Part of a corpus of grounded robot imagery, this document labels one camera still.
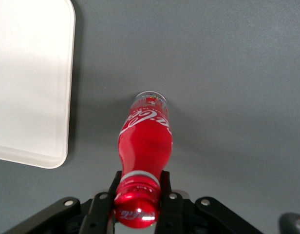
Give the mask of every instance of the coca-cola logo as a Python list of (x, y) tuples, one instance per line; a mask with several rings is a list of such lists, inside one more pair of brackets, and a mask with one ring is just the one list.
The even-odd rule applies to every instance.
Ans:
[(154, 220), (155, 213), (152, 212), (143, 212), (143, 211), (120, 211), (120, 218), (126, 220), (133, 220), (136, 218), (140, 218), (142, 220)]
[(170, 128), (169, 128), (169, 122), (167, 119), (165, 119), (163, 116), (158, 116), (158, 113), (155, 110), (139, 110), (135, 113), (131, 114), (125, 121), (124, 127), (122, 131), (120, 132), (120, 135), (125, 132), (127, 129), (131, 128), (132, 126), (135, 126), (136, 124), (145, 121), (145, 120), (152, 120), (156, 121), (159, 124), (162, 124), (163, 126), (166, 126), (168, 132), (171, 134)]

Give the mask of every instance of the white tray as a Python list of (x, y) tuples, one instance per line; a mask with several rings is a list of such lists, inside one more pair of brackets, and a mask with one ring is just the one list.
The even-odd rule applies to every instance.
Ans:
[(70, 0), (0, 0), (0, 159), (66, 159), (75, 13)]

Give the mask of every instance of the bottle cap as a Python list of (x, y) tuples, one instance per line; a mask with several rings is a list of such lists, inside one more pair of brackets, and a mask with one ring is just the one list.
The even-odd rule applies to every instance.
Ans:
[(133, 175), (124, 179), (116, 190), (115, 218), (131, 228), (146, 228), (159, 213), (160, 186), (150, 177)]

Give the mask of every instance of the red plastic bottle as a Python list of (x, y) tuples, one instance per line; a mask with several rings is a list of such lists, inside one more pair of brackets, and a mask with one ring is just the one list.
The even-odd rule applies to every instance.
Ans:
[(160, 174), (172, 150), (169, 113), (162, 95), (137, 95), (118, 140), (122, 178), (116, 190), (115, 217), (131, 228), (153, 224), (160, 208)]

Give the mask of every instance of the gray table surface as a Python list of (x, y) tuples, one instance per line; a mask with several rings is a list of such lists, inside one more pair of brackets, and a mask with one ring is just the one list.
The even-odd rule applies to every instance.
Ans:
[(68, 157), (51, 170), (0, 160), (0, 233), (107, 189), (145, 90), (169, 103), (173, 189), (212, 196), (266, 234), (300, 213), (300, 0), (72, 2)]

